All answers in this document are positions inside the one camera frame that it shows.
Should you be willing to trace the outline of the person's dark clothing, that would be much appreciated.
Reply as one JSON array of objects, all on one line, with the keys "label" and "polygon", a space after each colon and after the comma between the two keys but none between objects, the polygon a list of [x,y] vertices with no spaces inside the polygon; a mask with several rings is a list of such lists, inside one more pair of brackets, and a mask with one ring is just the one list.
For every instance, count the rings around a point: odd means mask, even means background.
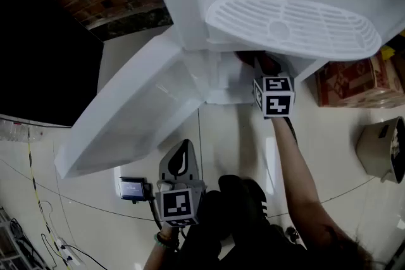
[{"label": "person's dark clothing", "polygon": [[230,217],[221,192],[206,194],[172,270],[303,270],[308,255],[268,220],[251,226]]}]

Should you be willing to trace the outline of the person's right forearm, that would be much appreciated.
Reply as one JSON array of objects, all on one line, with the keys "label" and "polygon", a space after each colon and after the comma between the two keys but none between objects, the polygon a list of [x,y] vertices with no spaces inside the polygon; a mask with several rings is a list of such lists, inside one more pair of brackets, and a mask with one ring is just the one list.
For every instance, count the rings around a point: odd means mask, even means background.
[{"label": "person's right forearm", "polygon": [[308,249],[347,235],[323,208],[314,179],[285,118],[272,118],[290,218]]}]

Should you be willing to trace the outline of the brown plush toy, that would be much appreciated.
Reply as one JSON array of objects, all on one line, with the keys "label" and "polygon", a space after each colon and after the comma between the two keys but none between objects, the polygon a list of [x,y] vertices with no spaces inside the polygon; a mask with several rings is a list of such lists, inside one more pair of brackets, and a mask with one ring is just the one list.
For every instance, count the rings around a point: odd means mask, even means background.
[{"label": "brown plush toy", "polygon": [[255,67],[256,51],[235,51],[235,55],[244,63]]}]

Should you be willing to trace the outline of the small black display screen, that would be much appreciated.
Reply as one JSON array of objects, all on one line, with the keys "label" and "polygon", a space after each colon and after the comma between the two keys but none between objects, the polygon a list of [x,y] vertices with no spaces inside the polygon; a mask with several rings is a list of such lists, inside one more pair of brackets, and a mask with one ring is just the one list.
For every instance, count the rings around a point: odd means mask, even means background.
[{"label": "small black display screen", "polygon": [[120,198],[132,202],[144,202],[147,200],[145,179],[120,177],[118,182]]}]

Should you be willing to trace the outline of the white drip tray grille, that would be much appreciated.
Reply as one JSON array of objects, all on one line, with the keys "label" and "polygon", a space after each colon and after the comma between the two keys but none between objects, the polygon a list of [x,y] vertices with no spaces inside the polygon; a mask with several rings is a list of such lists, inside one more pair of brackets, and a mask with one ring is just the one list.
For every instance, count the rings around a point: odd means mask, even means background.
[{"label": "white drip tray grille", "polygon": [[307,0],[216,0],[205,22],[240,44],[301,58],[355,61],[382,45],[367,18]]}]

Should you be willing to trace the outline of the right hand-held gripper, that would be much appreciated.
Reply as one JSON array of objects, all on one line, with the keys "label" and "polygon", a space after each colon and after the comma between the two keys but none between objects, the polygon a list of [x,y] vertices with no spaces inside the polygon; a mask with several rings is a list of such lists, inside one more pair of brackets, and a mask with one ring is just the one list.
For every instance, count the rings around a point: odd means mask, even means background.
[{"label": "right hand-held gripper", "polygon": [[288,118],[295,102],[294,80],[267,54],[254,58],[254,101],[264,119]]}]

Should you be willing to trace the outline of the yellow black striped tape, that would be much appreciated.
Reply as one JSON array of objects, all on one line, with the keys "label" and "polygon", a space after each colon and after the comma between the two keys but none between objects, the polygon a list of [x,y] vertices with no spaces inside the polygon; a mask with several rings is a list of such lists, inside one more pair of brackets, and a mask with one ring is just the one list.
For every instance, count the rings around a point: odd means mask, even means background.
[{"label": "yellow black striped tape", "polygon": [[31,175],[31,179],[32,179],[33,187],[34,187],[35,198],[36,198],[40,213],[42,215],[43,222],[45,224],[46,230],[47,230],[48,235],[49,235],[49,237],[50,237],[50,239],[52,241],[52,243],[50,243],[48,246],[51,247],[51,249],[55,252],[55,254],[62,259],[66,269],[67,270],[72,270],[70,268],[70,266],[68,265],[67,260],[62,256],[61,251],[60,251],[60,249],[59,249],[59,247],[58,247],[58,245],[56,243],[53,232],[51,230],[51,227],[50,227],[49,223],[46,220],[46,217],[45,217],[45,214],[44,214],[44,211],[43,211],[43,208],[42,208],[42,202],[41,202],[41,200],[39,198],[39,194],[38,194],[38,191],[37,191],[37,182],[35,180],[35,175],[34,175],[34,171],[33,171],[33,168],[32,168],[33,161],[32,161],[32,151],[31,151],[30,142],[27,142],[27,147],[28,147],[28,162],[29,162],[29,167],[30,167],[30,175]]}]

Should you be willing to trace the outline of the person's left forearm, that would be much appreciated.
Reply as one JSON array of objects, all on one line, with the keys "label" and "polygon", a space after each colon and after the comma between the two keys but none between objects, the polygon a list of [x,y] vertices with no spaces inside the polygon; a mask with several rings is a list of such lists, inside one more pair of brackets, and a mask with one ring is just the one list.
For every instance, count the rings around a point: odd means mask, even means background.
[{"label": "person's left forearm", "polygon": [[154,236],[154,247],[146,261],[144,270],[163,270],[169,264],[175,252],[178,251],[179,229],[164,223]]}]

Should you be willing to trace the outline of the white power strip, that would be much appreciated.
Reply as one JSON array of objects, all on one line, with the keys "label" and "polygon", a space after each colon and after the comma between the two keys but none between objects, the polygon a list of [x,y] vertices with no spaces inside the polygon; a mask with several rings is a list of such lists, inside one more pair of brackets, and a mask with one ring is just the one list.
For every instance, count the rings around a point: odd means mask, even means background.
[{"label": "white power strip", "polygon": [[83,261],[81,258],[73,251],[72,248],[68,247],[66,242],[58,237],[56,239],[56,245],[60,249],[61,253],[65,256],[67,262],[72,262],[76,266],[81,266]]}]

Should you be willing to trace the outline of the red printed cardboard box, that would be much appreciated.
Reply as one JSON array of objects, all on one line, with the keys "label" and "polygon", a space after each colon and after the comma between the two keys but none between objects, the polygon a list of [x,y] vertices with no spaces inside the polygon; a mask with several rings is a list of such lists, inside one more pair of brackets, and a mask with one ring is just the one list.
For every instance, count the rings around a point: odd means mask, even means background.
[{"label": "red printed cardboard box", "polygon": [[316,73],[320,107],[393,108],[405,104],[405,81],[381,53],[359,61],[329,62]]}]

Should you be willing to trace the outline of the beige cardboard box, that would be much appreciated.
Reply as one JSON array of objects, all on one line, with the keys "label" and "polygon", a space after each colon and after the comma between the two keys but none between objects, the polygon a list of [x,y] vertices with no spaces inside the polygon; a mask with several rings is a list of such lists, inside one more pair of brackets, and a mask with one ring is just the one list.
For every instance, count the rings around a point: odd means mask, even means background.
[{"label": "beige cardboard box", "polygon": [[405,119],[398,116],[366,125],[356,155],[367,175],[400,184],[405,177]]}]

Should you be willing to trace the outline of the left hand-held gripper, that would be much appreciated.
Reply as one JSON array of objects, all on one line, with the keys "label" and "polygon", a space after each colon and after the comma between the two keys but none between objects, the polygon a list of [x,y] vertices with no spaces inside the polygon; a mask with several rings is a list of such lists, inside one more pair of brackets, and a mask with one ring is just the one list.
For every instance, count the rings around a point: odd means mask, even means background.
[{"label": "left hand-held gripper", "polygon": [[[189,139],[172,147],[159,164],[160,180],[176,180],[186,175],[190,180],[198,179],[196,153]],[[205,189],[201,180],[186,183],[159,181],[156,192],[159,220],[171,227],[198,224],[197,212]]]}]

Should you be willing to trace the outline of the person's black striped shoe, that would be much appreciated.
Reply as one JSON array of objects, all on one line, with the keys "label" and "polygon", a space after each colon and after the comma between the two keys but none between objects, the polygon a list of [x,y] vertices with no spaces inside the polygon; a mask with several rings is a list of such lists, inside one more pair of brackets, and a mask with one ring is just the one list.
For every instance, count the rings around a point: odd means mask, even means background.
[{"label": "person's black striped shoe", "polygon": [[227,211],[237,224],[251,226],[267,219],[266,194],[256,181],[236,175],[223,175],[218,184]]}]

